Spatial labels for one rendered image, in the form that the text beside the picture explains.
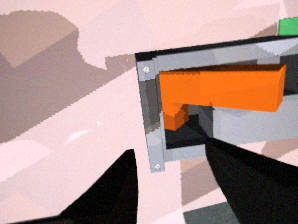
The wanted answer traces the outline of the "orange l-shaped part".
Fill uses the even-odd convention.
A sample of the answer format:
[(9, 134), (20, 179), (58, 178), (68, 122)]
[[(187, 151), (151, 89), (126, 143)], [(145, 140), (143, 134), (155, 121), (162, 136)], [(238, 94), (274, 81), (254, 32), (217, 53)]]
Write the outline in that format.
[(159, 72), (164, 129), (188, 118), (188, 104), (277, 112), (285, 63), (211, 65)]

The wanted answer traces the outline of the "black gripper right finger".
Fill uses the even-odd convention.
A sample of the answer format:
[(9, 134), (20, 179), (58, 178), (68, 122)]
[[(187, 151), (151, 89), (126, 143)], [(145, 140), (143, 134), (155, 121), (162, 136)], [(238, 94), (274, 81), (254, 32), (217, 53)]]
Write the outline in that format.
[(239, 224), (298, 224), (298, 166), (216, 138), (205, 154)]

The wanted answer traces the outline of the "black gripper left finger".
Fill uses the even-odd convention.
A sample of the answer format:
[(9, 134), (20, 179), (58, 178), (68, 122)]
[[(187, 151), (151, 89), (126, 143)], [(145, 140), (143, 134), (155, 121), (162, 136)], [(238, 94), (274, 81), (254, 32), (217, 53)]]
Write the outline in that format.
[(127, 149), (58, 216), (8, 224), (137, 224), (138, 196), (135, 151)]

